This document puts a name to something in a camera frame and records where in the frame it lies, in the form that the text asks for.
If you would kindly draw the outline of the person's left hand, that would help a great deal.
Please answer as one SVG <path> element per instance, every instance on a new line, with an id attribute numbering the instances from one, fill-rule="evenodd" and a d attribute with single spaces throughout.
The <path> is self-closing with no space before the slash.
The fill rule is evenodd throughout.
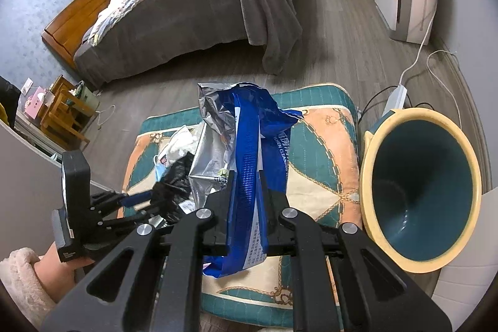
<path id="1" fill-rule="evenodd" d="M 52 243 L 33 268 L 45 292 L 52 301 L 58 303 L 75 287 L 76 270 L 93 263 L 91 258 L 86 257 L 62 262 L 58 256 L 56 244 Z"/>

